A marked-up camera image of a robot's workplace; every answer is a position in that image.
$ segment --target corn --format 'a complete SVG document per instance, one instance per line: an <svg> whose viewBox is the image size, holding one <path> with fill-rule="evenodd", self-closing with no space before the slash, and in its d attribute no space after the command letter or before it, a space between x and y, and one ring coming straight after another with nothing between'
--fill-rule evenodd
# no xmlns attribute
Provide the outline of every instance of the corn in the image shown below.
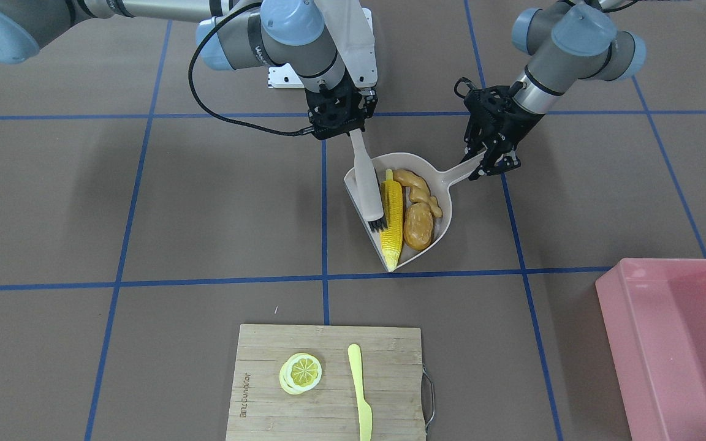
<svg viewBox="0 0 706 441"><path fill-rule="evenodd" d="M391 169L386 170L386 181L381 185L381 196L387 223L387 228L381 232L381 253L386 262L386 269L390 273L400 262L404 204L401 185L394 181L394 172Z"/></svg>

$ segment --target pink box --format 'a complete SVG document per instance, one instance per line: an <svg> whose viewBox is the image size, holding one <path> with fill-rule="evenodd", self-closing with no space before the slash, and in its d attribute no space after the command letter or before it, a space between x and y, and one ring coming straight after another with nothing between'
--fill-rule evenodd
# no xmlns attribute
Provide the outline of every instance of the pink box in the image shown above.
<svg viewBox="0 0 706 441"><path fill-rule="evenodd" d="M706 260L622 259L596 290L634 441L706 441Z"/></svg>

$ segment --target brush bristle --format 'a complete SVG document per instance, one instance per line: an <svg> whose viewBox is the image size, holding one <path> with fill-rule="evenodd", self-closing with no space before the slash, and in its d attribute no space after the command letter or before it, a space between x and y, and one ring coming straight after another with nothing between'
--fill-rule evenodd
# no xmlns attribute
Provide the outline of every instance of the brush bristle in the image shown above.
<svg viewBox="0 0 706 441"><path fill-rule="evenodd" d="M377 221L370 220L370 230L372 230L373 233L384 231L388 227L389 226L386 224L386 217L381 217Z"/></svg>

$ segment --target yellow knife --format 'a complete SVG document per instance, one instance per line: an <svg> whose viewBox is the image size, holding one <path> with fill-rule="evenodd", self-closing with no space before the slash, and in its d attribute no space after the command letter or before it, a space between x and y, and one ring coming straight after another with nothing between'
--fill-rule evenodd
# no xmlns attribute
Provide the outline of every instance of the yellow knife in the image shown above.
<svg viewBox="0 0 706 441"><path fill-rule="evenodd" d="M372 439L372 407L364 400L364 373L361 368L361 348L358 344L347 347L347 360L351 364L355 401L359 406L359 435L361 441Z"/></svg>

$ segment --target white dustpan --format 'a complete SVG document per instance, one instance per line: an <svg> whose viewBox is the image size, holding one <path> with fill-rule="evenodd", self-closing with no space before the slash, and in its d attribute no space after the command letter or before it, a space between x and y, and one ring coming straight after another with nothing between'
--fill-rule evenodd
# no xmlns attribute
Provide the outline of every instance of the white dustpan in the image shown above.
<svg viewBox="0 0 706 441"><path fill-rule="evenodd" d="M484 153L481 153L478 156L470 158L468 161L462 162L456 167L451 168L450 170L446 170L445 172L438 171L437 168L427 162L426 159L412 153L402 153L399 151L398 153L388 153L383 154L383 156L372 158L372 163L375 166L376 173L378 174L378 181L382 182L386 178L386 168L391 168L392 170L398 170L399 168L410 170L418 176L421 176L421 178L427 182L430 192L438 199L438 205L443 210L443 217L435 219L435 230L432 235L432 243L429 244L429 246L423 251L415 251L415 249L404 245L397 269L408 265L408 263L415 260L421 254L427 253L433 246L435 246L435 243L439 242L440 239L443 238L443 235L445 235L446 231L449 229L449 225L451 225L452 210L450 188L452 185L470 176L470 173L473 173L473 171L476 170L476 167L479 166L479 162L481 162L483 157ZM383 254L381 254L381 234L379 232L371 232L369 224L364 221L364 218L361 216L358 202L359 193L358 187L356 187L355 172L353 168L345 174L344 181L345 187L347 187L347 193L351 196L353 206L355 206L356 213L358 213L359 218L361 218L366 234L370 236L372 245L375 247L375 252L378 257L381 258L383 268L387 268Z"/></svg>

